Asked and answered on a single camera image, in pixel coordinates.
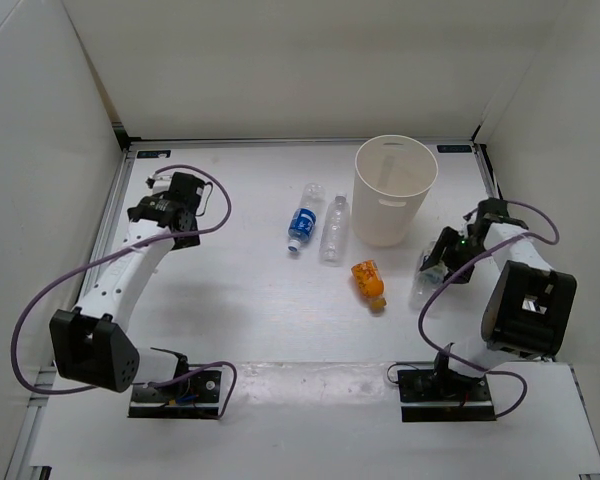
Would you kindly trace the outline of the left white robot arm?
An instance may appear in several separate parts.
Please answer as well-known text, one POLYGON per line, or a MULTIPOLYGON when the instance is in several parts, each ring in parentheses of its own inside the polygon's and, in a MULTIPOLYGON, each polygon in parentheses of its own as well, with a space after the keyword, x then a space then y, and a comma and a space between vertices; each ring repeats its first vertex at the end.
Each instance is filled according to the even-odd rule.
MULTIPOLYGON (((152 194, 127 211, 129 224, 124 246, 153 236, 197 229, 203 180, 176 172, 150 184, 152 194)), ((50 333, 59 375, 114 392, 123 392, 134 383, 156 382, 156 388, 166 398, 184 397, 191 377, 178 367, 175 354, 138 349, 126 332, 140 295, 165 255, 199 244, 199 238, 193 237, 135 246, 130 253, 109 263, 72 310, 56 311, 50 321, 50 333)))

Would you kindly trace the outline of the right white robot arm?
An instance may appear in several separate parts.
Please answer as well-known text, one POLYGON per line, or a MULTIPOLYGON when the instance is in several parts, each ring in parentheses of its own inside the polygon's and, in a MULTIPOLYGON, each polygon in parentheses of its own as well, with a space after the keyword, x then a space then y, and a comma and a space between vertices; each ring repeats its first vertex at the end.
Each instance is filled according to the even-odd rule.
POLYGON ((450 400, 500 365, 553 356, 561 348, 577 281, 547 263, 533 242, 537 234, 511 216, 508 201, 488 198, 467 215, 465 227, 442 230, 420 260, 426 306, 445 285, 466 284, 477 262, 490 258, 499 278, 485 307, 480 333, 437 350, 429 387, 450 400))

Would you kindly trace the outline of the white label lemon bottle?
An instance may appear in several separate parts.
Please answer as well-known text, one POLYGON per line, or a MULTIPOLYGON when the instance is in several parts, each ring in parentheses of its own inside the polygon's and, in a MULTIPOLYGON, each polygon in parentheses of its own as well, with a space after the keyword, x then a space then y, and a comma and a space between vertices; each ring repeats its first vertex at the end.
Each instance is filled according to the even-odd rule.
POLYGON ((432 267, 422 269, 424 263, 429 259, 435 241, 431 241, 421 252, 416 265, 416 272, 412 283, 409 305, 413 310, 419 311, 429 300, 431 295, 444 283, 448 268, 442 261, 432 267))

